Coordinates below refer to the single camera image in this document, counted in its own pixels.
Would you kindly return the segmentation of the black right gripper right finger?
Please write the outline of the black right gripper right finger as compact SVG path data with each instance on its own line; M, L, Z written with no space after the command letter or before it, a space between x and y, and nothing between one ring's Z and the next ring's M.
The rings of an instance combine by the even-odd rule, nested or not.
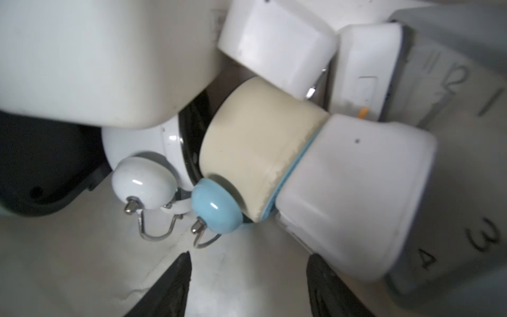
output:
M374 316L319 254L311 254L306 277L313 317Z

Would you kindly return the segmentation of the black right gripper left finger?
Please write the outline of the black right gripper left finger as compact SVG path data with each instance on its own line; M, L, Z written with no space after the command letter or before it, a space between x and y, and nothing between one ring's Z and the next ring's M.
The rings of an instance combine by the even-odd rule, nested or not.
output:
M181 253L125 317L185 316L191 273L190 253Z

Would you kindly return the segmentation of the white cube alarm clock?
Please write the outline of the white cube alarm clock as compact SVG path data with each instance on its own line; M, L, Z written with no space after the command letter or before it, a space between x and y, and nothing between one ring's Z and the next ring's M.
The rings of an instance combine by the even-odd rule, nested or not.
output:
M436 152L422 129L335 114L284 183L277 209L338 271L379 280L405 244Z

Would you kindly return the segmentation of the white digital clock dark screen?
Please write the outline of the white digital clock dark screen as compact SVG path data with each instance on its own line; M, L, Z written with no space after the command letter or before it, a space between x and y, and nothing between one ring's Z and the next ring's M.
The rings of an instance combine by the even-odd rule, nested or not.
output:
M378 121L403 43L398 22L349 25L339 33L328 111Z

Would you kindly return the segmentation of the white canvas bag yellow handles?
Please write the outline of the white canvas bag yellow handles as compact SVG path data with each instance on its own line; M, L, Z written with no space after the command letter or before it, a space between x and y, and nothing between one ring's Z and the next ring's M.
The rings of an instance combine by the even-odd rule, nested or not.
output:
M218 239L206 231L209 246L202 249L194 247L190 198L172 234L149 242L112 189L101 130L162 124L203 91L214 117L252 77L330 118L342 29L392 22L400 9L454 4L506 7L505 1L2 1L1 315L123 316L189 252L185 316L312 316L306 267L316 253L280 216L277 197L265 221L246 219ZM323 259L372 314L425 316L399 306L386 286L404 246L376 281L348 276Z

